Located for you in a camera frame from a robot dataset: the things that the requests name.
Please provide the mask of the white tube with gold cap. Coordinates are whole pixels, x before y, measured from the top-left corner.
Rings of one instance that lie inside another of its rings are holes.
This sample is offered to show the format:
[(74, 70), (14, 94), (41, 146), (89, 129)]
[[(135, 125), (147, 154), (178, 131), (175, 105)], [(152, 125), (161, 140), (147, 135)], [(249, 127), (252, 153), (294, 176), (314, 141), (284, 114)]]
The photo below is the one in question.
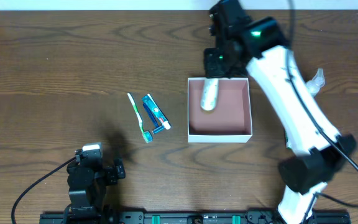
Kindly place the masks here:
[(219, 79), (206, 78), (204, 80), (200, 106), (205, 111), (215, 109), (218, 100)]

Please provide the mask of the clear bottle with blue liquid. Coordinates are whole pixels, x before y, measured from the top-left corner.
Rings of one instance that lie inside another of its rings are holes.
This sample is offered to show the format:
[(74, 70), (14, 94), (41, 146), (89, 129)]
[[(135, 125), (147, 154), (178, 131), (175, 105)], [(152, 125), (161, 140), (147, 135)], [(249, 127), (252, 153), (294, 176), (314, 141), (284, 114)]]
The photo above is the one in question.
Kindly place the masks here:
[(319, 68), (316, 75), (306, 82), (306, 87), (312, 97), (315, 97), (320, 89), (325, 85), (324, 70)]

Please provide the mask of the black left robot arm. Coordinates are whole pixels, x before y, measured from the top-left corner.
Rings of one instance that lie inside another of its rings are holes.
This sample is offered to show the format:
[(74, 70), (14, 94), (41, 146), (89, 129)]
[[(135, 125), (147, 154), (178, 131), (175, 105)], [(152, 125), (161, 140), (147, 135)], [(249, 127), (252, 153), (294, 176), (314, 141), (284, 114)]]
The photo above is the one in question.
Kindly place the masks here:
[(103, 205), (106, 187), (126, 177), (122, 157), (117, 156), (111, 166), (104, 166), (101, 150), (79, 149), (67, 172), (71, 204), (70, 211), (65, 212), (66, 222), (102, 222), (107, 215)]

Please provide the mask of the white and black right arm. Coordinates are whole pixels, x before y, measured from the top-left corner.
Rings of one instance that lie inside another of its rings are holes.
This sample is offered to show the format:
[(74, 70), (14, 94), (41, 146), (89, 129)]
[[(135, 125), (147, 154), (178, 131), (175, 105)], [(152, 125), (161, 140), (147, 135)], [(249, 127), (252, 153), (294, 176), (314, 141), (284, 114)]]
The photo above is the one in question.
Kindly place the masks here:
[(204, 51), (206, 82), (200, 105), (213, 111), (218, 85), (234, 73), (247, 72), (261, 87), (291, 142), (293, 157), (281, 162), (286, 185), (277, 208), (282, 223), (305, 223), (328, 182), (351, 161), (356, 140), (328, 121), (299, 73), (288, 41), (275, 19), (253, 21), (245, 14), (214, 15), (216, 45)]

